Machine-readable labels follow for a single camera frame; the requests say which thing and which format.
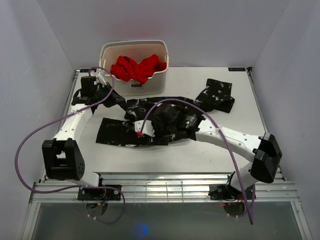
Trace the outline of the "black white patterned trousers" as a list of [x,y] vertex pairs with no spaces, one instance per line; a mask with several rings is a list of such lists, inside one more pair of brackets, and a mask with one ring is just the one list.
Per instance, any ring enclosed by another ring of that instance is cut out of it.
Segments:
[[[181,139],[195,139],[195,132],[202,112],[213,110],[229,113],[235,103],[231,96],[232,84],[207,79],[205,89],[195,98],[182,96],[147,97],[129,99],[123,106],[124,120],[103,118],[96,143],[122,146],[166,146]],[[135,122],[147,118],[154,129],[154,136],[138,136]]]

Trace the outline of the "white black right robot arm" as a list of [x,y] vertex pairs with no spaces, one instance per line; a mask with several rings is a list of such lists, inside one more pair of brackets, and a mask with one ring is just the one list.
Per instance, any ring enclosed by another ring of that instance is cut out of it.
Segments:
[[224,187],[217,189],[237,199],[244,189],[257,182],[274,182],[282,158],[273,134],[250,135],[226,127],[216,127],[199,111],[182,109],[168,103],[159,104],[150,115],[156,136],[172,134],[177,139],[191,139],[231,150],[249,163],[228,177]]

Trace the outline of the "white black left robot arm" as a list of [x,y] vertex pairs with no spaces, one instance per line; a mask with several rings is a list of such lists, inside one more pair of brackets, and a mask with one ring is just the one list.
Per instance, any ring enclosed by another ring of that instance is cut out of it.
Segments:
[[81,88],[74,95],[68,117],[52,140],[42,144],[46,175],[49,179],[69,181],[78,185],[90,186],[88,193],[100,200],[106,195],[106,187],[100,184],[100,176],[86,169],[85,160],[78,146],[81,134],[94,115],[99,103],[106,108],[126,106],[126,100],[112,86],[101,83],[95,76],[83,76]]

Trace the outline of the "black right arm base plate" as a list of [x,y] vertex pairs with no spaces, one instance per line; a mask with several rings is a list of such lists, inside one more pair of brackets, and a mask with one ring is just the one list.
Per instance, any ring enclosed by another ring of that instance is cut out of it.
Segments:
[[244,200],[243,193],[223,184],[210,184],[208,196],[211,200],[240,201]]

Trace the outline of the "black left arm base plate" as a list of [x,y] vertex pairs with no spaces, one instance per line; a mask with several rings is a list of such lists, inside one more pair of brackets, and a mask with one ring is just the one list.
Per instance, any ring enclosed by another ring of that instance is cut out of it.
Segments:
[[78,191],[77,200],[79,201],[103,201],[108,199],[110,201],[119,201],[121,194],[119,190],[122,189],[120,184],[106,185],[108,189],[80,189]]

